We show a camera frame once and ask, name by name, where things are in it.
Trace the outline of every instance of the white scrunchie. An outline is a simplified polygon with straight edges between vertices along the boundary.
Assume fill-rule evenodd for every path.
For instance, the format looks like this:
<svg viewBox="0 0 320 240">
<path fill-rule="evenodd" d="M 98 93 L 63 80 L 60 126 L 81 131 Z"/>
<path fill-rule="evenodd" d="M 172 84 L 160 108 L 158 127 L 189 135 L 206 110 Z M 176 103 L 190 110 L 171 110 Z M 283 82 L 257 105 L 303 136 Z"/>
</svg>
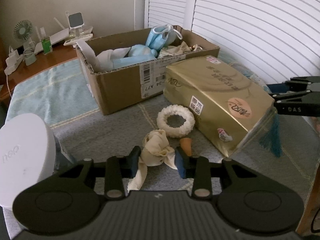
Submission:
<svg viewBox="0 0 320 240">
<path fill-rule="evenodd" d="M 167 124 L 167 119 L 171 115 L 180 115 L 186 121 L 180 127 L 171 127 Z M 195 125 L 195 118 L 188 108 L 178 105 L 171 105 L 162 109 L 157 117 L 159 129 L 164 130 L 166 135 L 172 138 L 181 138 L 190 133 Z"/>
</svg>

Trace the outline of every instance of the wooden table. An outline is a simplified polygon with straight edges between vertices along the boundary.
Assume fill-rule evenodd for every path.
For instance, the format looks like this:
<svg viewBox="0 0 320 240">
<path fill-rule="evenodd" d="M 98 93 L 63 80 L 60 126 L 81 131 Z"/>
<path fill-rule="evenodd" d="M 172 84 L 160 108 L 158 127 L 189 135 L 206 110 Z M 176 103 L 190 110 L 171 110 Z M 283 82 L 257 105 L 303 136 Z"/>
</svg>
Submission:
<svg viewBox="0 0 320 240">
<path fill-rule="evenodd" d="M 36 55 L 36 62 L 26 66 L 26 63 L 22 61 L 15 72 L 8 76 L 8 84 L 11 94 L 17 84 L 25 81 L 26 79 L 39 74 L 40 72 L 59 65 L 63 62 L 69 61 L 77 57 L 76 49 L 72 46 L 63 46 L 63 44 L 56 44 L 52 46 L 53 51 L 47 55 L 42 52 Z M 10 104 L 10 94 L 7 85 L 4 84 L 0 91 L 0 101 L 2 101 L 7 107 Z"/>
</svg>

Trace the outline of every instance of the small orange object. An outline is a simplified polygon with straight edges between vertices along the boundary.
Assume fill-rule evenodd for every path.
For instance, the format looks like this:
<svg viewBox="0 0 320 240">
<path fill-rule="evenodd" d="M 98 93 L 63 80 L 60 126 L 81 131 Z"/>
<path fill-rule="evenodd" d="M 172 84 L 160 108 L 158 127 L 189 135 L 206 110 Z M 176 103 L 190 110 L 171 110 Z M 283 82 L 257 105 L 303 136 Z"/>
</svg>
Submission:
<svg viewBox="0 0 320 240">
<path fill-rule="evenodd" d="M 182 139 L 180 139 L 180 146 L 181 146 L 182 150 L 186 153 L 187 156 L 191 156 L 192 155 L 191 142 L 192 142 L 191 138 L 182 138 Z"/>
</svg>

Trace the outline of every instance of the crumpled face mask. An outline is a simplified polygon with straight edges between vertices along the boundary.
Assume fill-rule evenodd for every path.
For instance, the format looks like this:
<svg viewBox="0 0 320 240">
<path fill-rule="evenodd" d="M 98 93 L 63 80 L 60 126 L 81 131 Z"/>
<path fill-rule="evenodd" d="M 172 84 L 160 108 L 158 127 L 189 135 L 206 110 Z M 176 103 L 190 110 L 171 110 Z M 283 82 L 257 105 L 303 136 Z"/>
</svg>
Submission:
<svg viewBox="0 0 320 240">
<path fill-rule="evenodd" d="M 175 30 L 172 25 L 159 25 L 151 29 L 146 46 L 159 51 L 163 46 L 173 43 L 176 37 L 182 40 L 181 33 Z"/>
</svg>

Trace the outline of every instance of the tissue box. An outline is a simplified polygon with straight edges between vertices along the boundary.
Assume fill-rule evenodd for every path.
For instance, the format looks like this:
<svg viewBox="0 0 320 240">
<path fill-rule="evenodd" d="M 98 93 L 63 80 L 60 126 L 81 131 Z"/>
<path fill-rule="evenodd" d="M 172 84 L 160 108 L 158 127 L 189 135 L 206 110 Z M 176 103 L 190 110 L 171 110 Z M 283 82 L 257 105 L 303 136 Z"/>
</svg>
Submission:
<svg viewBox="0 0 320 240">
<path fill-rule="evenodd" d="M 127 106 L 133 105 L 146 98 L 162 93 L 165 80 L 165 67 L 172 62 L 192 57 L 214 55 L 217 56 L 219 47 L 202 38 L 201 36 L 174 26 L 178 30 L 188 46 L 199 45 L 201 51 L 190 52 L 180 56 L 156 59 L 141 64 L 123 67 L 117 70 L 94 73 L 92 66 L 88 64 L 83 53 L 76 47 L 81 69 L 90 85 L 94 99 L 101 112 L 114 113 Z M 87 41 L 89 46 L 98 55 L 107 49 L 132 47 L 136 44 L 146 44 L 150 28 L 132 31 L 128 33 L 114 34 L 106 37 L 95 38 Z M 182 42 L 176 39 L 172 44 L 178 46 Z"/>
<path fill-rule="evenodd" d="M 213 56 L 167 66 L 164 96 L 189 107 L 196 127 L 227 157 L 274 116 L 263 88 Z"/>
</svg>

